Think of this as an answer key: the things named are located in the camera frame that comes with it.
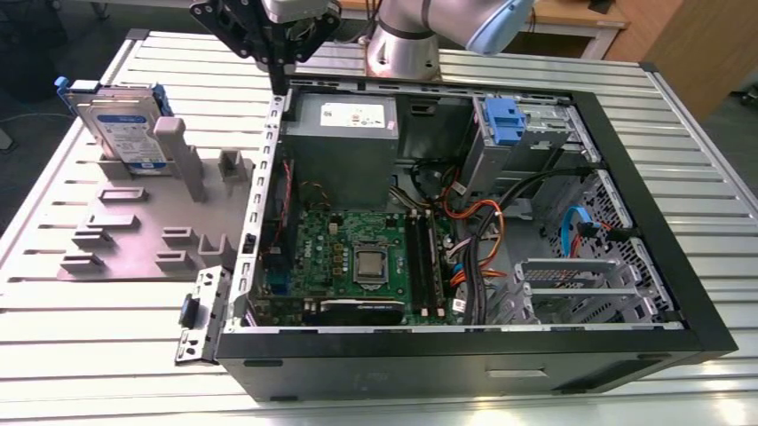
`motherboard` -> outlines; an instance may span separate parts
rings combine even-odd
[[[446,228],[423,215],[303,211],[294,268],[269,271],[271,297],[255,301],[263,320],[301,326],[325,304],[362,304],[402,315],[402,325],[446,324],[437,260]]]

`hard drive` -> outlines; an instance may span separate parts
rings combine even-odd
[[[170,175],[166,153],[152,135],[155,122],[172,116],[160,84],[100,85],[56,80],[58,94],[103,147],[104,160],[122,161],[134,175]]]

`cpu socket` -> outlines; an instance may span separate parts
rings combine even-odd
[[[387,247],[377,244],[353,246],[353,282],[377,290],[390,281]]]

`table surface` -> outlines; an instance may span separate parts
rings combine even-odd
[[[362,75],[362,57],[358,46],[327,44],[301,69]],[[104,181],[100,149],[76,120],[0,240],[0,422],[758,422],[756,200],[665,83],[636,64],[482,58],[462,51],[443,51],[442,75],[597,94],[741,349],[593,397],[259,404],[222,367],[174,366],[190,282],[56,281],[58,262],[74,248],[70,237]],[[215,158],[232,146],[257,158],[269,78],[212,36],[154,32],[124,42],[103,81],[160,82],[200,155]]]
[[[365,0],[341,0],[345,9],[366,10]],[[541,0],[534,6],[537,23],[582,27],[626,28],[629,20],[615,4],[607,14],[587,9],[587,0]]]

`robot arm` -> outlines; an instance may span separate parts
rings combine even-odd
[[[240,58],[255,58],[274,94],[286,95],[295,62],[341,26],[342,8],[337,0],[210,0],[190,12]]]
[[[501,53],[534,0],[385,0],[369,45],[374,75],[429,80],[439,72],[435,34],[479,55]]]
[[[535,0],[383,0],[369,46],[374,75],[429,80],[439,70],[437,34],[483,55],[501,52]],[[271,89],[286,95],[295,63],[341,26],[337,0],[210,0],[191,13],[240,58],[254,57]]]

